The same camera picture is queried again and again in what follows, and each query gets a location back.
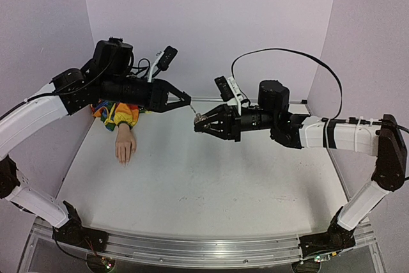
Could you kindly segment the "glitter nail polish bottle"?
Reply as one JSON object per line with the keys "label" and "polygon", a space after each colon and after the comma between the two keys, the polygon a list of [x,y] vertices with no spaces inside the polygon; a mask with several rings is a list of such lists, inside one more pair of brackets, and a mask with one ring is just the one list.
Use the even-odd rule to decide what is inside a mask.
{"label": "glitter nail polish bottle", "polygon": [[210,127],[210,124],[206,122],[207,119],[208,118],[205,115],[202,115],[201,113],[196,113],[194,118],[194,129],[195,130],[208,129]]}

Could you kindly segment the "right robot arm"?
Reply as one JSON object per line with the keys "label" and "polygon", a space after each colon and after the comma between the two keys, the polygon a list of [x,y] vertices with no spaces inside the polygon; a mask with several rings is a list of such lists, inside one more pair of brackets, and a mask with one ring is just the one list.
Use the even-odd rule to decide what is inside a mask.
{"label": "right robot arm", "polygon": [[268,129],[271,139],[287,148],[348,150],[376,157],[370,179],[337,211],[327,231],[299,239],[303,259],[354,247],[354,231],[361,220],[407,179],[408,150],[401,134],[404,128],[395,117],[384,114],[374,121],[293,114],[289,111],[289,89],[274,80],[261,81],[257,105],[244,107],[243,94],[233,77],[218,77],[215,83],[224,102],[196,115],[195,132],[239,142],[242,132]]}

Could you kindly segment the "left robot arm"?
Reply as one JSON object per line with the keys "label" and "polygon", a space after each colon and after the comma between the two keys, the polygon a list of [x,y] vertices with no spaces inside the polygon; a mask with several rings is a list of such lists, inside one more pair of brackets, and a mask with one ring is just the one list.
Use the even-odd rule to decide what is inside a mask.
{"label": "left robot arm", "polygon": [[99,100],[136,105],[154,113],[190,105],[187,93],[154,78],[151,71],[147,77],[132,77],[133,64],[130,44],[114,37],[100,40],[82,68],[65,70],[1,116],[1,198],[51,224],[53,237],[60,242],[81,245],[91,229],[82,225],[73,205],[30,187],[9,153],[48,124]]}

